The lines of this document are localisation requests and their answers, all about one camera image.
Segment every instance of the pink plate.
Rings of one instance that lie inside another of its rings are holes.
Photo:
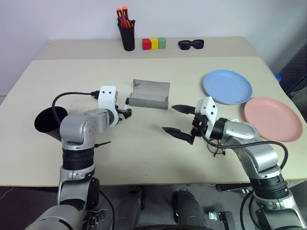
[[[268,140],[291,142],[299,139],[303,126],[296,115],[284,103],[270,97],[255,97],[244,107],[247,122]]]

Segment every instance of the red cube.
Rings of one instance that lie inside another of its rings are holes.
[[[149,38],[142,39],[142,43],[143,43],[143,50],[150,49],[150,40],[149,40]]]

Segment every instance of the black funnel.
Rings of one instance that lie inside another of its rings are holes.
[[[59,119],[62,121],[64,117],[67,116],[66,109],[59,106],[56,106],[55,109]],[[53,138],[62,141],[61,135],[59,134],[59,124],[53,116],[51,107],[40,112],[35,119],[34,126],[38,132],[46,133]]]

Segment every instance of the block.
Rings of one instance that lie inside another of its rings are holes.
[[[159,48],[158,38],[150,38],[150,47],[151,47],[151,49],[158,49]]]
[[[142,39],[143,50],[150,49],[150,40],[149,38]]]
[[[159,49],[165,49],[166,48],[166,38],[165,37],[159,37]]]

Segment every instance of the green cube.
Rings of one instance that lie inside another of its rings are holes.
[[[159,49],[165,49],[166,48],[166,39],[165,37],[159,37]]]

